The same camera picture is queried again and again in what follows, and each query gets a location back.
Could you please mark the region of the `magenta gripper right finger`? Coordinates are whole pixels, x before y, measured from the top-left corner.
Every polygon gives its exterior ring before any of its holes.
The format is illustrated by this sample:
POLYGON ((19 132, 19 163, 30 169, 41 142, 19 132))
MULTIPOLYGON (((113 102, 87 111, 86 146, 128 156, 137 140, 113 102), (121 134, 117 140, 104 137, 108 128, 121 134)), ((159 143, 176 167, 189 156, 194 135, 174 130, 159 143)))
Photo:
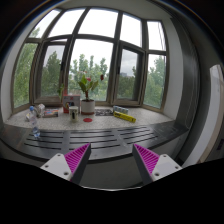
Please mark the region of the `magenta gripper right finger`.
POLYGON ((134 144, 132 154, 135 158, 144 185, 164 178, 182 169, 167 154, 158 155, 155 152, 134 144))

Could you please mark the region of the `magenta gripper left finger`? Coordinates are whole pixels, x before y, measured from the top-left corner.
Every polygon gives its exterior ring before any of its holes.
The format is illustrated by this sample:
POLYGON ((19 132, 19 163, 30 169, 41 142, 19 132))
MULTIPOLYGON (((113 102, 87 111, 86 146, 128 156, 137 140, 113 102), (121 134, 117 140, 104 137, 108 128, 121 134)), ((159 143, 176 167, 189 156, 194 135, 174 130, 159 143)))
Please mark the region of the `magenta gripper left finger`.
POLYGON ((91 144, 87 143, 66 154, 55 154, 50 160, 41 166, 41 169, 75 184, 79 184, 90 154, 91 144))

